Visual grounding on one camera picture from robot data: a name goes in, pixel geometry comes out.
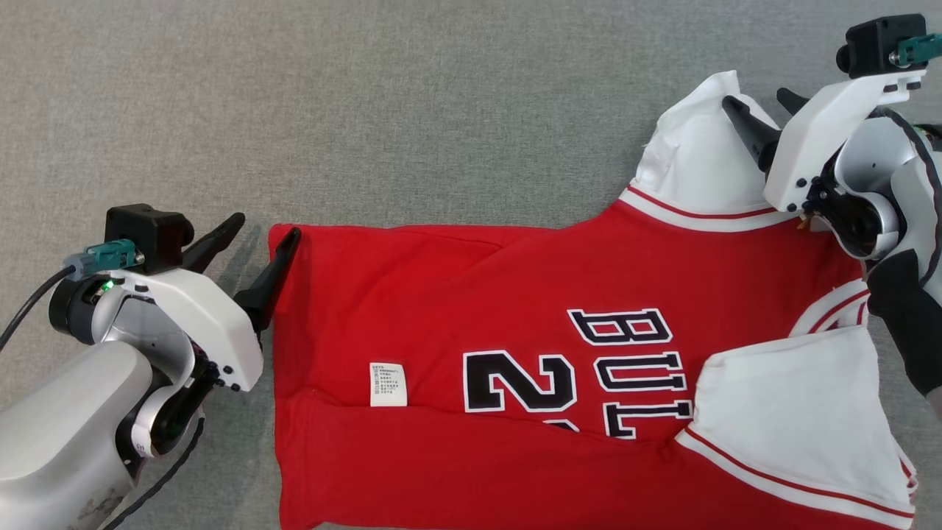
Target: gray fabric surface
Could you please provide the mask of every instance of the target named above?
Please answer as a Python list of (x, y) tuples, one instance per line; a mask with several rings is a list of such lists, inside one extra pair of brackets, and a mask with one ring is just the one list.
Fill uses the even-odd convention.
[[(230, 292), (264, 266), (275, 222), (580, 221), (707, 75), (739, 69), (781, 122), (775, 90), (840, 80), (843, 32), (888, 9), (942, 28), (937, 0), (0, 0), (0, 316), (120, 204), (184, 212), (198, 233), (244, 211), (208, 272)], [(942, 121), (939, 72), (904, 111)], [(0, 355), (0, 408), (82, 350), (44, 305)], [(872, 331), (920, 472), (916, 527), (942, 527), (942, 426)], [(278, 527), (270, 371), (205, 408), (202, 445), (128, 530)]]

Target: white collar trim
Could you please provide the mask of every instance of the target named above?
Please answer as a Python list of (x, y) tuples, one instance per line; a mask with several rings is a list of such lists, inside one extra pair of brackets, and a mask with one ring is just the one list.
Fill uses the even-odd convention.
[(695, 213), (658, 200), (635, 186), (625, 188), (618, 199), (659, 221), (700, 232), (746, 232), (798, 217), (796, 213), (784, 213), (772, 207), (722, 214)]

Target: black letter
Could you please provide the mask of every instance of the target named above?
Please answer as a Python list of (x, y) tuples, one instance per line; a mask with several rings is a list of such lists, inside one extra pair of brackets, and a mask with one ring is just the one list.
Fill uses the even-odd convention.
[(664, 377), (617, 377), (616, 370), (666, 368), (680, 370), (680, 355), (664, 352), (657, 356), (599, 357), (595, 360), (595, 374), (602, 388), (609, 392), (642, 392), (647, 390), (686, 390), (683, 373), (668, 373)]
[[(642, 309), (623, 313), (586, 313), (582, 309), (570, 309), (579, 335), (594, 346), (613, 346), (638, 342), (670, 342), (673, 338), (667, 323), (657, 309)], [(598, 331), (604, 325), (612, 331)]]
[(622, 418), (636, 417), (674, 417), (678, 420), (687, 420), (691, 414), (693, 403), (687, 400), (674, 401), (673, 405), (634, 405), (622, 406), (620, 403), (606, 403), (603, 405), (605, 414), (605, 432), (620, 439), (635, 439), (638, 436), (634, 427), (622, 425)]

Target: black cable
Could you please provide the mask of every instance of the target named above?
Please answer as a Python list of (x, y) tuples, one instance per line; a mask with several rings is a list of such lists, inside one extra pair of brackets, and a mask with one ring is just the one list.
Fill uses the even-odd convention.
[(26, 318), (26, 315), (29, 313), (29, 310), (36, 305), (36, 303), (42, 298), (42, 295), (51, 289), (55, 284), (57, 284), (61, 279), (65, 278), (71, 273), (75, 272), (75, 266), (69, 265), (65, 269), (62, 269), (58, 273), (55, 273), (46, 280), (46, 283), (42, 284), (32, 296), (26, 300), (26, 303), (20, 307), (20, 310), (16, 312), (16, 315), (13, 317), (13, 320), (9, 321), (7, 329), (4, 330), (3, 335), (0, 335), (0, 351), (3, 351), (4, 346), (9, 342), (9, 338), (13, 336), (13, 332), (16, 331), (17, 327), (20, 327), (20, 323)]
[(151, 486), (151, 488), (148, 489), (146, 493), (141, 495), (139, 499), (134, 501), (132, 505), (128, 506), (123, 512), (121, 512), (121, 515), (114, 518), (114, 520), (102, 530), (115, 530), (115, 528), (118, 528), (118, 526), (124, 522), (128, 516), (138, 511), (138, 508), (143, 506), (144, 503), (146, 503), (151, 497), (155, 496), (157, 492), (160, 491), (160, 489), (163, 488), (164, 485), (167, 484), (178, 471), (180, 471), (180, 468), (187, 462), (187, 458), (189, 458), (190, 453), (196, 449), (196, 442), (200, 439), (200, 435), (203, 434), (203, 423), (205, 421), (206, 418), (200, 418), (200, 420), (197, 422), (196, 431), (193, 433), (193, 438), (190, 439), (189, 445), (184, 450), (183, 454), (180, 455), (177, 461), (173, 463), (171, 468), (166, 473), (164, 473), (164, 476), (160, 477), (160, 480), (158, 480), (156, 484)]

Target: care label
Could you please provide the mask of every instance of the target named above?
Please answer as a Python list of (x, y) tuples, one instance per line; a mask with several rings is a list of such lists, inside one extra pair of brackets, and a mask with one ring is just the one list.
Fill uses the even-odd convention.
[(373, 391), (369, 396), (370, 406), (406, 406), (406, 372), (401, 364), (388, 362), (369, 363), (369, 380)]

